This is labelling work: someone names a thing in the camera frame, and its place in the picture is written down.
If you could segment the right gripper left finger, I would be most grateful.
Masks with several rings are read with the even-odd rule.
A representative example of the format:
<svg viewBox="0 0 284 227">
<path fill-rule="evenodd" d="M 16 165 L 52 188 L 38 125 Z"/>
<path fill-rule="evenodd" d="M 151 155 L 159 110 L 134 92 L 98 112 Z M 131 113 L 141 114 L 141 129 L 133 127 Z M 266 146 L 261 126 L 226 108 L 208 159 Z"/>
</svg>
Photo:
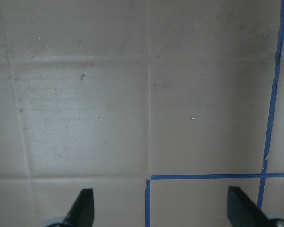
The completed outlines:
<svg viewBox="0 0 284 227">
<path fill-rule="evenodd" d="M 46 224 L 45 227 L 92 227 L 94 224 L 93 189 L 82 189 L 72 207 L 61 221 Z"/>
</svg>

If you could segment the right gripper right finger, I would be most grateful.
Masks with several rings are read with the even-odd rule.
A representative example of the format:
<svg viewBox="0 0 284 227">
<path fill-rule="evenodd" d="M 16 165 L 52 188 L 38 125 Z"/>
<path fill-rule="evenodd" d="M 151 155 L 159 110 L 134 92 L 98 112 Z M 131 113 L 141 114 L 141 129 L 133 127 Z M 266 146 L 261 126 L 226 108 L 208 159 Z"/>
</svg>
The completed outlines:
<svg viewBox="0 0 284 227">
<path fill-rule="evenodd" d="M 227 218 L 233 227 L 284 227 L 284 219 L 268 218 L 240 187 L 227 191 Z"/>
</svg>

